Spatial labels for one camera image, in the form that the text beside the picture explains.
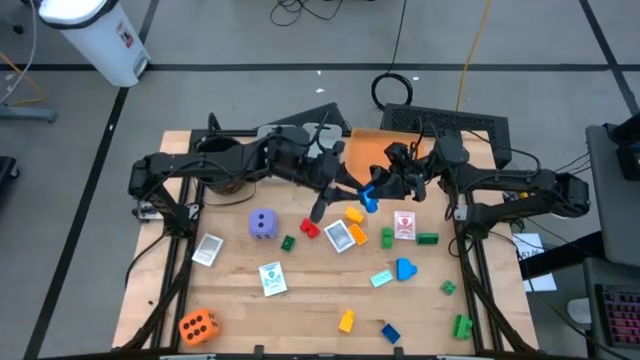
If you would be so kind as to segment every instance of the playing card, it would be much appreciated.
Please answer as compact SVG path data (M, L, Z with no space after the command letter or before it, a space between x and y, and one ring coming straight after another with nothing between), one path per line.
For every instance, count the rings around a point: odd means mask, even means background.
M338 253L347 250L356 243L342 220L338 220L327 226L324 228L324 232L327 234L329 241Z
M218 237L204 234L204 237L202 238L202 241L200 241L200 245L198 245L198 249L196 249L191 260L202 265L211 266L213 264L213 260L216 259L223 242L224 241Z
M283 291L287 291L287 284L284 282L284 274L280 261L262 265L258 268L262 280L264 296L271 296Z
M416 239L416 213L395 211L393 213L394 237L398 240Z

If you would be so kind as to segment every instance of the wooden table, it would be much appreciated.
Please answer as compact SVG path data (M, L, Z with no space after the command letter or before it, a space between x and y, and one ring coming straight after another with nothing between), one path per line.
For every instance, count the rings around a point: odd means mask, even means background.
M189 138L189 131L167 131L161 151L185 153ZM488 144L469 134L463 134L463 140L473 165L494 166ZM428 149L433 146L429 138L425 138L423 144ZM181 181L170 179L165 183L176 198ZM246 186L234 196L247 196L252 188ZM500 192L476 191L474 195L478 202L502 201ZM205 195L209 203L234 199L216 198L208 190ZM393 346L380 333L388 322L401 334L396 346L402 346L406 354L474 353L471 340L456 340L451 334L456 314L467 314L467 309L459 261L447 252L449 240L454 237L453 225L443 217L448 198L436 181L427 187L427 199L422 203L381 201L378 212L366 215L361 226L369 241L342 254L336 253L322 232L310 240L298 228L315 199L316 194L306 188L280 179L265 179L257 184L256 194L248 202L229 207L205 206L197 241L204 233L210 233L225 242L211 268L193 264L186 312L203 307L213 309L221 335L194 349L181 346L181 352L251 353L254 345L262 344L266 353L391 354ZM343 218L348 205L329 206L320 227ZM281 238L287 234L296 238L291 253L280 249L282 239L255 241L250 238L248 214L259 207L276 210ZM417 246L411 241L396 240L393 249L381 249L380 229L392 226L395 210L416 212L418 232L439 233L438 245ZM494 231L511 236L504 224ZM136 253L160 232L160 222L142 226ZM513 245L493 235L484 245L497 306L525 341L537 347ZM168 248L169 241L163 242L132 271L114 346L130 339L153 309L150 302L157 303ZM406 282L393 281L373 288L370 276L384 269L395 273L398 257L408 257L418 266L418 274ZM258 267L274 261L282 263L288 291L266 298ZM452 296L440 290L445 280L457 285ZM474 326L481 327L484 346L491 348L486 313L478 299L477 304L483 320ZM346 309L355 312L353 330L348 335L338 330ZM167 311L163 345L169 343L173 314L172 306Z

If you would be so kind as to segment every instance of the red lego brick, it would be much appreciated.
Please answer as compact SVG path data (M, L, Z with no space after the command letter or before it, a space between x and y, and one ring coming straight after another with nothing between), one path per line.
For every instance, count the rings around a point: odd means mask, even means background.
M302 220L302 224L300 225L300 230L302 230L302 232L307 233L307 236L311 239L318 236L318 234L320 233L320 230L315 225L313 225L311 220L307 218Z

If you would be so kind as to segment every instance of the toy block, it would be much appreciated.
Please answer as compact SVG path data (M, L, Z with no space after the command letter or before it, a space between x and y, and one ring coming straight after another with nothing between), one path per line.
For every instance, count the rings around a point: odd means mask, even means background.
M340 320L340 325L338 329L346 332L347 334L351 332L351 327L353 326L353 321L355 320L356 314L351 309L347 309L342 315L342 320Z
M390 227L382 228L382 243L383 249L391 249L393 246L393 229Z
M282 242L282 246L280 248L282 250L291 251L293 248L293 244L296 242L296 239L287 235L284 237L284 241Z
M360 226L358 226L358 224L349 226L349 232L351 233L351 236L353 236L353 238L356 240L358 245L362 245L367 242L367 235L362 232L362 229L360 229Z
M420 233L416 238L418 245L435 245L438 243L437 233Z
M447 280L442 283L442 286L440 286L440 289L442 289L442 291L444 291L447 295L451 295L456 291L456 285L451 281Z
M256 240L278 237L278 216L272 209L256 209L249 215L249 234Z
M387 324L382 328L382 334L392 343L395 344L400 339L400 334L391 325Z
M353 221L354 223L360 224L362 220L364 220L364 215L354 207L349 206L347 210L344 212L344 217L349 221Z
M302 220L302 224L300 225L300 230L302 230L303 233L306 233L310 239L313 239L314 237L318 236L318 234L320 233L320 230L318 229L318 227L315 226L311 222L311 220L307 218Z
M400 281L409 280L413 275L418 273L418 268L411 264L407 258L398 258L396 260L396 278Z
M453 324L453 337L460 340L468 340L471 338L471 327L473 322L466 315L456 315L456 321Z
M377 288L393 280L393 274L391 273L391 270L387 269L373 275L370 279L373 287Z
M180 336L188 347L200 345L219 333L218 322L209 309L196 310L180 320Z

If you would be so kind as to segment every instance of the computer keyboard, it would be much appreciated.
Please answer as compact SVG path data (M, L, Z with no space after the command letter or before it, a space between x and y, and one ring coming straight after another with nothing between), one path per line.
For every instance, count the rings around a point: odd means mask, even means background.
M607 343L640 349L640 288L596 285Z

